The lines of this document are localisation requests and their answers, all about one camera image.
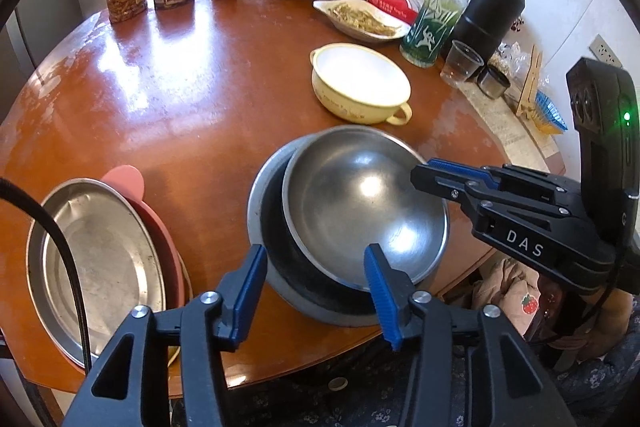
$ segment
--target red package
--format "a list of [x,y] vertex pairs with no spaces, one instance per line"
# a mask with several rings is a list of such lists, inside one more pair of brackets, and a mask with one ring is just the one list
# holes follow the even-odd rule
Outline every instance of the red package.
[[367,0],[376,8],[381,9],[383,12],[400,19],[403,22],[411,25],[414,23],[415,18],[418,16],[418,12],[411,8],[409,0]]

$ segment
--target green glass bottle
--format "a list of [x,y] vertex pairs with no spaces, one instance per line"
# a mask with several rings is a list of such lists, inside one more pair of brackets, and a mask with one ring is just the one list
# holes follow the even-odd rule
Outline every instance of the green glass bottle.
[[468,2],[469,0],[424,0],[418,17],[400,44],[402,56],[421,68],[433,66],[440,48]]

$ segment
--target metal plate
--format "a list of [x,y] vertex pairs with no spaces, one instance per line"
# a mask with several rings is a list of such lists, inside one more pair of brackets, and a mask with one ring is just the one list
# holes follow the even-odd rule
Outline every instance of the metal plate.
[[[134,306],[165,309],[156,250],[138,214],[102,182],[69,180],[55,188],[42,205],[62,229],[74,256],[95,360]],[[47,333],[84,367],[78,316],[62,258],[50,236],[35,222],[27,243],[27,279]]]
[[299,147],[282,204],[289,232],[322,273],[368,290],[364,250],[379,243],[389,264],[417,283],[439,264],[449,237],[446,202],[411,184],[424,159],[378,129],[338,126]]
[[267,281],[292,307],[336,326],[376,325],[378,317],[369,294],[347,288],[318,271],[287,230],[282,213],[282,180],[292,154],[309,137],[283,146],[258,172],[247,205],[249,240],[267,248]]

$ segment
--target screw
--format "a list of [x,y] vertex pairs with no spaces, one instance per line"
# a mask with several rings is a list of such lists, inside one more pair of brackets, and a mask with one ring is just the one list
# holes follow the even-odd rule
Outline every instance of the screw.
[[131,310],[131,316],[137,319],[144,317],[149,312],[149,306],[145,306],[144,304],[138,304],[133,307]]
[[487,304],[484,308],[482,308],[482,313],[491,319],[495,319],[500,316],[500,308],[498,306],[494,306],[493,304]]
[[220,300],[220,294],[216,292],[204,292],[200,296],[200,302],[203,304],[213,304]]
[[411,295],[411,298],[420,304],[427,304],[427,302],[431,301],[431,294],[429,292],[418,290]]
[[329,380],[329,391],[341,391],[349,384],[349,380],[344,377],[337,377]]

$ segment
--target wooden clothespin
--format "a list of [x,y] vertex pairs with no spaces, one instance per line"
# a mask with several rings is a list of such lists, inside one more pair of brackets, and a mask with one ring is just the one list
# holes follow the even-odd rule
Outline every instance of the wooden clothespin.
[[531,51],[531,64],[527,71],[527,78],[522,87],[518,107],[516,108],[516,116],[524,114],[529,117],[536,110],[536,94],[538,93],[538,78],[540,77],[540,68],[542,67],[542,52],[538,51],[538,47],[534,44]]

